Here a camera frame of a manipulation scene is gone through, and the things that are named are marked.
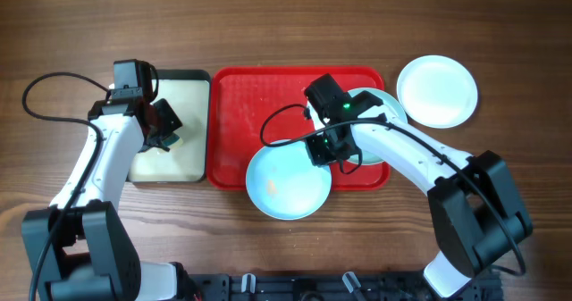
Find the green yellow sponge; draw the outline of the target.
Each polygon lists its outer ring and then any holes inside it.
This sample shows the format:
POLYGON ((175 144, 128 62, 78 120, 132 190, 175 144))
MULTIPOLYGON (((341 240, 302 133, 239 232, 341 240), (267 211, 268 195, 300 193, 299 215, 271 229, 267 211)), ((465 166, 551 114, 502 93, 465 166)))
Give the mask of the green yellow sponge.
POLYGON ((178 146, 181 146, 182 144, 183 144, 183 140, 181 139, 181 137, 178 136, 176 133, 173 133, 170 136, 168 136, 162 140, 162 149, 165 152, 169 152, 172 149, 177 148, 178 146))

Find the light blue plate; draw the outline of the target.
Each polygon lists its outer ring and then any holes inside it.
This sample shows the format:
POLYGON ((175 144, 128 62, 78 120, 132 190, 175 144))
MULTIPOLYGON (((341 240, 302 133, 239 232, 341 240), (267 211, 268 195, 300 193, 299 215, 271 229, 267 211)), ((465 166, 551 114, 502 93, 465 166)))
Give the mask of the light blue plate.
POLYGON ((251 202, 278 220, 298 220, 316 212, 331 189, 330 168, 313 165, 302 141, 288 144, 281 139, 262 147, 246 171, 251 202))

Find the white plate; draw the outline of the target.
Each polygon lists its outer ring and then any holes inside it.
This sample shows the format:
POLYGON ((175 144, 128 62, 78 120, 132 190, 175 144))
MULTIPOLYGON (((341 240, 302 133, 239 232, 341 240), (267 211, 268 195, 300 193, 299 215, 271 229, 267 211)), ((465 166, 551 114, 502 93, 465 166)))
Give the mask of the white plate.
POLYGON ((397 78, 398 100, 414 121, 435 129, 457 127, 478 104, 470 71, 443 55, 425 55, 408 63, 397 78))

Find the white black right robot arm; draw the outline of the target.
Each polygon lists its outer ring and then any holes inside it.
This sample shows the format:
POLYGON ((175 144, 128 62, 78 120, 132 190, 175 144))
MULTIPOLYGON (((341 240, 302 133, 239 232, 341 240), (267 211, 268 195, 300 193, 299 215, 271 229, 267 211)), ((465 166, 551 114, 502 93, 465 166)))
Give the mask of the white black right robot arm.
POLYGON ((309 118, 322 123, 310 138, 317 164, 368 152, 416 185, 428 199, 438 255, 425 281, 439 297, 456 296, 481 272, 514 253, 533 232, 509 167, 492 151, 478 156, 446 146, 404 122, 368 91, 306 90, 309 118))

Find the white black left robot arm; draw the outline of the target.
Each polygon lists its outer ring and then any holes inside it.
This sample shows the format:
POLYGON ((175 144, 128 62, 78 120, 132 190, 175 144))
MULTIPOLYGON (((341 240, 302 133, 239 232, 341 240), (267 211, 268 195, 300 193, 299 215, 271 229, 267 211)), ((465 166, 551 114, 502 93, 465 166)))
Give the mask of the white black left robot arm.
POLYGON ((98 101, 67 184, 46 209, 26 213, 21 234, 32 269, 31 300, 181 300, 193 283, 179 263, 149 263, 117 213, 135 155, 163 122, 137 98, 98 101))

